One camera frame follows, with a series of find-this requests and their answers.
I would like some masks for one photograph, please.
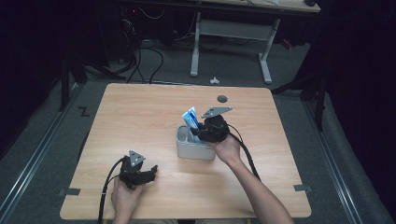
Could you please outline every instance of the metal bracket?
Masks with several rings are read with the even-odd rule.
[[[228,106],[228,107],[213,107],[210,106],[210,109],[208,111],[206,111],[201,118],[202,119],[207,119],[207,118],[213,118],[217,115],[220,115],[222,113],[228,112],[230,110],[232,110],[233,108]]]
[[[129,151],[129,157],[131,159],[131,166],[136,167],[140,162],[144,161],[146,157],[140,155],[137,152],[134,152],[132,150]]]

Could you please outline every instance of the forearm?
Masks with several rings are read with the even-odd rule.
[[[116,215],[114,217],[113,224],[128,224],[130,219],[131,217],[128,216]]]
[[[261,223],[293,223],[282,202],[249,171],[242,161],[230,162],[228,165],[245,190]]]

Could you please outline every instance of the wooden table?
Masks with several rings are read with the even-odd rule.
[[[219,103],[219,95],[227,96],[228,102]],[[222,161],[177,156],[176,130],[184,124],[181,115],[192,106],[198,115],[210,106],[232,106],[223,117],[242,134],[262,182],[292,217],[311,214],[305,193],[294,190],[302,181],[269,90],[110,84],[70,184],[81,191],[78,196],[66,196],[61,217],[97,219],[106,177],[129,150],[146,156],[142,171],[159,166],[133,218],[255,217],[248,197]],[[243,150],[241,155],[248,165]],[[119,167],[113,175],[120,172]],[[107,219],[114,217],[112,189],[110,183],[104,212]]]

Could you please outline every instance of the white object on floor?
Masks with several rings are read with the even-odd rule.
[[[218,79],[216,77],[213,77],[212,80],[210,80],[211,84],[220,84],[220,81],[218,81]]]

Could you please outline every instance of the dark background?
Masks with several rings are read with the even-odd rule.
[[[321,14],[348,20],[325,22],[319,29],[315,21],[285,19],[276,43],[287,39],[292,45],[312,44],[296,79],[327,73],[326,90],[346,137],[395,219],[395,2],[318,3]],[[106,8],[108,11],[99,5],[73,2],[0,3],[1,158],[60,77],[67,53],[73,51],[100,65],[125,59],[119,8]],[[153,14],[158,11],[148,10]],[[191,13],[166,10],[164,15],[160,23],[150,24],[143,19],[136,22],[140,22],[137,24],[145,34],[170,45],[173,30],[183,33],[190,25],[185,21],[191,20]]]

